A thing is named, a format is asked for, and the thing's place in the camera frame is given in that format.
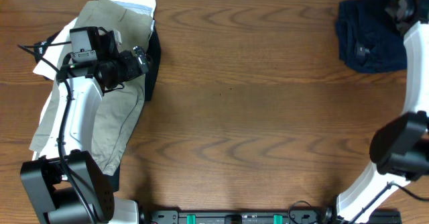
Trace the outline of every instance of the wood grain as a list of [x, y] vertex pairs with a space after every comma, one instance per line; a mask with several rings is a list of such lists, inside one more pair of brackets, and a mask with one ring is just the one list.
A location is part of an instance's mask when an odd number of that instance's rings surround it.
[[[88, 0], [4, 0], [0, 17], [1, 223], [37, 221], [19, 169], [52, 82], [15, 47], [43, 40]], [[406, 72], [359, 74], [338, 60], [343, 0], [157, 0], [162, 63], [129, 141], [117, 196], [147, 209], [323, 206], [369, 161], [400, 113]], [[425, 178], [410, 189], [429, 195]], [[384, 207], [427, 223], [425, 204]]]

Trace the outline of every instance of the beige cloth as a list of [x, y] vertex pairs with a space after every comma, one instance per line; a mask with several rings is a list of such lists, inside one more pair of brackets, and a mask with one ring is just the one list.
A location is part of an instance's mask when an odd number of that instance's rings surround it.
[[[74, 27], [97, 26], [106, 30], [119, 30], [122, 45], [118, 50], [122, 52], [132, 50], [134, 46], [142, 46], [147, 50], [151, 23], [152, 18], [148, 15], [127, 10], [110, 0], [96, 0], [89, 1], [84, 6]], [[64, 47], [57, 66], [62, 64], [62, 59], [71, 51], [70, 45]], [[125, 82], [124, 89], [106, 93], [101, 101], [95, 117], [91, 155], [104, 174], [113, 175], [121, 163], [127, 142], [144, 106], [144, 84], [145, 77], [140, 76]], [[31, 150], [40, 152], [46, 145], [54, 124], [58, 101], [58, 85], [54, 81], [52, 97], [33, 136]]]

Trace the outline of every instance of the green clamp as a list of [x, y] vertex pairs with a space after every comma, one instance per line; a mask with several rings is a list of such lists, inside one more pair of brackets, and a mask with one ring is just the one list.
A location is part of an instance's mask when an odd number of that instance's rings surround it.
[[283, 224], [283, 216], [274, 215], [274, 224]]
[[195, 223], [196, 223], [195, 215], [186, 216], [186, 224], [195, 224]]

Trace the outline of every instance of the folded clothing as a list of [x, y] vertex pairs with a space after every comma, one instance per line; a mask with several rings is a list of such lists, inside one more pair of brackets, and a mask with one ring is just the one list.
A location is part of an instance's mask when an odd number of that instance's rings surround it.
[[[138, 14], [110, 0], [97, 0], [89, 1], [85, 5], [74, 27], [99, 26], [106, 30], [119, 30], [123, 42], [118, 50], [122, 52], [132, 50], [134, 46], [142, 46], [147, 50], [151, 25], [150, 15]], [[71, 51], [70, 45], [64, 46], [57, 67]], [[103, 97], [95, 117], [91, 154], [103, 173], [108, 175], [113, 175], [119, 166], [145, 102], [145, 76], [124, 84], [124, 89], [107, 93]], [[58, 85], [54, 81], [52, 97], [33, 136], [31, 150], [40, 152], [46, 145], [54, 124], [58, 101]]]
[[404, 39], [385, 12], [390, 0], [348, 0], [340, 3], [336, 34], [340, 59], [361, 73], [407, 68]]

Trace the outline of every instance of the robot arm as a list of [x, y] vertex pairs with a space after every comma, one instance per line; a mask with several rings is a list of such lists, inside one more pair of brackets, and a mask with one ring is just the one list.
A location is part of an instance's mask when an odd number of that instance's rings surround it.
[[[90, 153], [95, 115], [103, 95], [147, 73], [149, 61], [140, 46], [134, 47], [134, 55], [127, 50], [119, 53], [119, 32], [82, 27], [70, 30], [70, 39], [73, 52], [64, 58], [56, 75], [60, 102], [50, 138], [40, 158], [23, 163], [21, 180], [40, 223], [88, 223], [88, 214], [102, 223], [138, 223], [137, 203], [113, 196], [107, 177]], [[62, 128], [64, 156], [59, 156], [57, 139], [63, 116], [67, 116]], [[57, 190], [54, 185], [63, 181], [66, 173], [61, 158], [75, 185]]]
[[417, 21], [404, 36], [407, 91], [402, 113], [429, 113], [429, 24]]
[[336, 199], [337, 216], [350, 223], [368, 222], [372, 212], [398, 189], [392, 184], [406, 186], [429, 174], [425, 150], [419, 148], [429, 123], [427, 0], [394, 0], [387, 12], [396, 19], [398, 29], [406, 32], [406, 100], [402, 116], [375, 134], [364, 172]]

